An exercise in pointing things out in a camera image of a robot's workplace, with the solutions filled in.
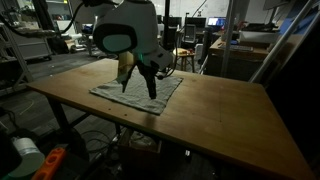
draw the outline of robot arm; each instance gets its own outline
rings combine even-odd
[[[111,1],[108,1],[110,3],[105,1],[102,4],[96,2],[94,1],[92,6],[98,16],[93,32],[96,46],[107,53],[118,54],[131,51],[135,65],[146,80],[149,96],[155,99],[155,76],[159,71],[167,68],[173,56],[158,43],[154,4],[145,0],[124,0],[117,6]],[[122,82],[124,90],[129,78],[130,72]]]

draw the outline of stool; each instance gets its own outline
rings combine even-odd
[[[192,72],[195,72],[194,70],[194,56],[196,55],[194,52],[191,52],[183,49],[183,48],[177,48],[173,50],[173,54],[176,55],[176,51],[178,50],[177,57],[181,58],[181,71],[186,71],[187,70],[187,58],[191,58],[191,66],[192,66]],[[177,64],[178,58],[175,59],[174,65]]]

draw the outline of workbench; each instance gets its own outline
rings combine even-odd
[[[266,177],[315,179],[262,85],[176,70],[183,81],[157,116],[89,93],[117,72],[118,61],[102,59],[27,87],[48,98],[64,130],[61,104]]]

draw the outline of towel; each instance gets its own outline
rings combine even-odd
[[[138,68],[135,68],[124,93],[122,93],[122,84],[118,83],[116,79],[90,89],[89,92],[142,111],[160,115],[181,82],[182,78],[174,76],[163,80],[156,79],[157,97],[151,99],[144,77],[139,73]]]

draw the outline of white spool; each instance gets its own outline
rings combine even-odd
[[[44,162],[45,156],[29,138],[21,138],[13,141],[13,145],[22,157],[21,164],[12,172],[11,177],[23,177],[35,172]]]

